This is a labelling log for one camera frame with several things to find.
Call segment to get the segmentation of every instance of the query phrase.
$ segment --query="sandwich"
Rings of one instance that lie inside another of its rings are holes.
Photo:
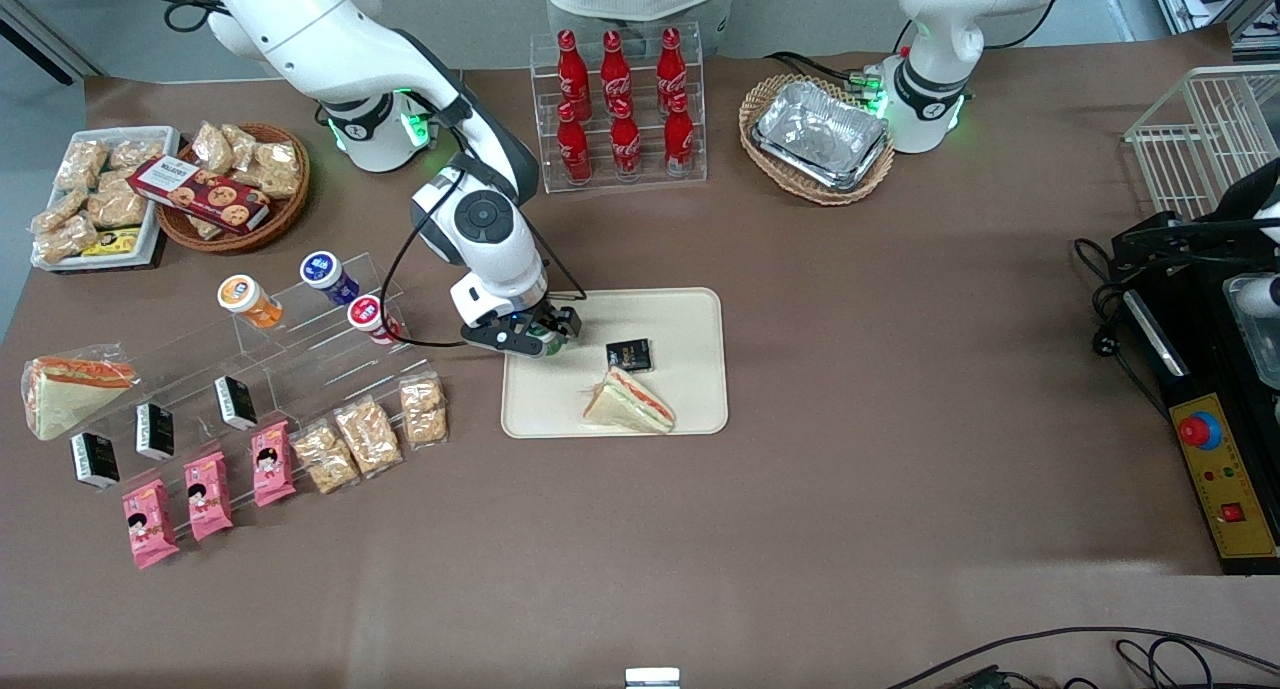
[[[23,382],[27,426],[47,442],[97,414],[128,392],[136,377],[128,364],[42,356]]]
[[[604,382],[595,387],[582,419],[640,434],[667,434],[676,425],[671,409],[617,366],[611,366]]]

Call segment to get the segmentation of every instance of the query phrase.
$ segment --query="black machine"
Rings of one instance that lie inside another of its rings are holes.
[[[1148,397],[1178,434],[1226,574],[1280,574],[1280,389],[1260,375],[1247,343],[1257,338],[1242,332],[1256,324],[1240,319],[1234,293],[1251,278],[1270,283],[1280,268],[1276,241],[1262,232],[1280,220],[1254,219],[1280,197],[1276,179],[1280,160],[1235,183],[1207,216],[1161,213],[1116,234],[1093,302],[1103,319],[1094,351],[1116,355],[1139,384],[1117,355],[1117,325],[1143,348],[1158,384],[1158,401]],[[1274,352],[1280,330],[1261,342]]]

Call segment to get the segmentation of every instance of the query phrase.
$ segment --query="gray floor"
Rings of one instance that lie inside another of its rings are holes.
[[[230,55],[201,29],[178,35],[154,0],[23,0],[106,74],[175,79],[261,78],[262,65]],[[179,22],[189,19],[179,14]],[[544,33],[544,0],[384,0],[380,22],[410,29],[457,68],[526,67],[529,37]],[[1025,32],[1036,14],[983,22],[988,44]],[[888,51],[904,18],[896,0],[735,0],[726,56],[792,50],[810,55]],[[1060,0],[1028,46],[1142,41],[1166,33],[1156,0]],[[84,127],[79,87],[61,87],[0,42],[0,213],[10,228],[42,210],[67,137]],[[0,234],[0,328],[29,269],[29,237]],[[74,282],[74,277],[67,278]]]

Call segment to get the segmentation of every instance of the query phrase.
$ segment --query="foil container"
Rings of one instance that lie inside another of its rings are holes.
[[[887,124],[813,82],[785,85],[751,140],[824,187],[852,191],[887,146]]]

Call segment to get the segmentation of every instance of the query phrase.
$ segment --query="pink snack package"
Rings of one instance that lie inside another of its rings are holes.
[[[191,534],[197,542],[214,531],[230,529],[232,496],[227,489],[227,460],[223,452],[197,458],[183,466],[187,474],[187,507]]]
[[[288,497],[293,488],[293,466],[289,461],[288,421],[261,429],[250,441],[253,456],[253,503],[265,507]]]
[[[129,549],[138,569],[146,569],[178,551],[168,506],[169,493],[159,479],[124,496]]]

